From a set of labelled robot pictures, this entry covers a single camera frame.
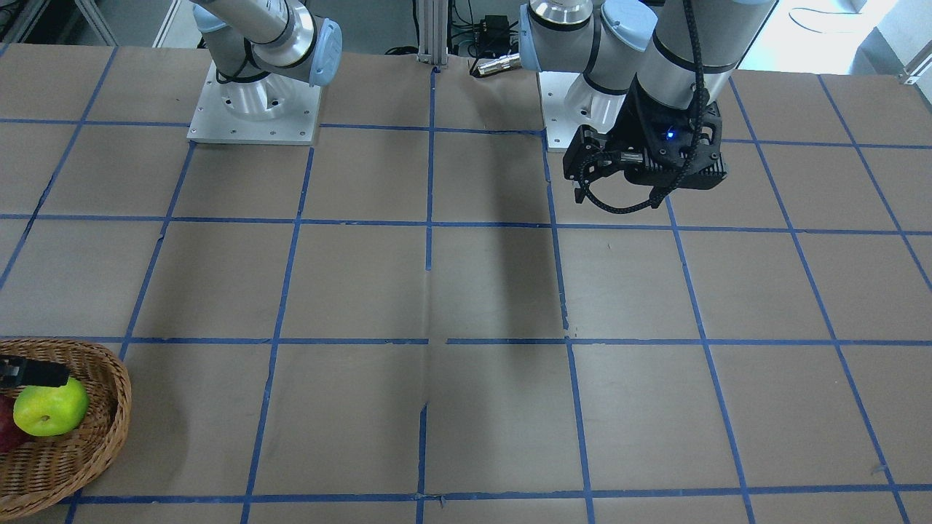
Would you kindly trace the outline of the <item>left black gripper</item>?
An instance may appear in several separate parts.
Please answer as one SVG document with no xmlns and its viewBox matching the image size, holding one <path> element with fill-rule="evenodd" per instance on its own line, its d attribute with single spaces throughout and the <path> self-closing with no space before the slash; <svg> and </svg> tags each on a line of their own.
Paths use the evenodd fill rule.
<svg viewBox="0 0 932 524">
<path fill-rule="evenodd" d="M 672 185 L 667 186 L 667 188 L 649 186 L 653 194 L 668 194 L 673 189 L 679 188 L 680 181 L 689 172 L 690 162 L 692 162 L 695 155 L 699 139 L 700 93 L 698 90 L 688 87 L 686 106 L 679 108 L 657 99 L 648 93 L 640 79 L 634 79 L 626 93 L 625 102 L 620 107 L 619 115 L 612 129 L 608 133 L 602 134 L 596 132 L 590 126 L 580 126 L 563 156 L 563 176 L 574 184 L 574 202 L 576 205 L 581 205 L 588 199 L 589 193 L 592 192 L 591 186 L 597 180 L 617 173 L 625 176 L 625 169 L 632 168 L 643 162 L 642 153 L 633 149 L 633 143 L 626 137 L 626 132 L 631 130 L 631 125 L 625 121 L 625 115 L 623 115 L 623 112 L 625 112 L 623 107 L 632 102 L 636 102 L 636 105 L 640 108 L 645 108 L 647 104 L 642 102 L 643 99 L 667 108 L 685 110 L 692 117 L 695 136 L 692 137 L 692 145 L 689 148 L 690 155 L 679 175 L 676 176 Z"/>
</svg>

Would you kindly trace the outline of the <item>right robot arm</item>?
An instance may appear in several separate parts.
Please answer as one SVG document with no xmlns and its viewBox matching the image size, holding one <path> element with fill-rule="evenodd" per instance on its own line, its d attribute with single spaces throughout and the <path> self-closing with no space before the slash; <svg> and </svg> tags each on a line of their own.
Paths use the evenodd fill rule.
<svg viewBox="0 0 932 524">
<path fill-rule="evenodd" d="M 196 1 L 193 15 L 213 64 L 189 138 L 309 145 L 322 88 L 339 69 L 339 24 L 300 1 Z"/>
</svg>

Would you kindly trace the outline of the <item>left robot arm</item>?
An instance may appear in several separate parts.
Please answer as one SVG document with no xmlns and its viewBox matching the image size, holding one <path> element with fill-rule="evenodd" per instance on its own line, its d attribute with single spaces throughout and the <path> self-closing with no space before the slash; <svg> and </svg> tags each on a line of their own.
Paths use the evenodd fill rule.
<svg viewBox="0 0 932 524">
<path fill-rule="evenodd" d="M 580 123 L 562 160 L 576 203 L 608 213 L 657 209 L 677 189 L 728 175 L 719 93 L 775 1 L 529 1 L 519 55 L 536 72 L 579 74 L 620 98 L 612 126 Z"/>
</svg>

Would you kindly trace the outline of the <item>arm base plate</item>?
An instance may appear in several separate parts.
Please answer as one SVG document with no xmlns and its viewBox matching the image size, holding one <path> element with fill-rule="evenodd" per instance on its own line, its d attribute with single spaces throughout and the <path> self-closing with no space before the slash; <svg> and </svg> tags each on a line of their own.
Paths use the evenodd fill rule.
<svg viewBox="0 0 932 524">
<path fill-rule="evenodd" d="M 565 152 L 580 126 L 608 133 L 625 102 L 623 94 L 597 92 L 579 73 L 539 72 L 538 84 L 547 150 L 551 153 Z"/>
<path fill-rule="evenodd" d="M 211 63 L 186 138 L 201 145 L 312 146 L 323 89 L 270 74 L 227 81 Z"/>
</svg>

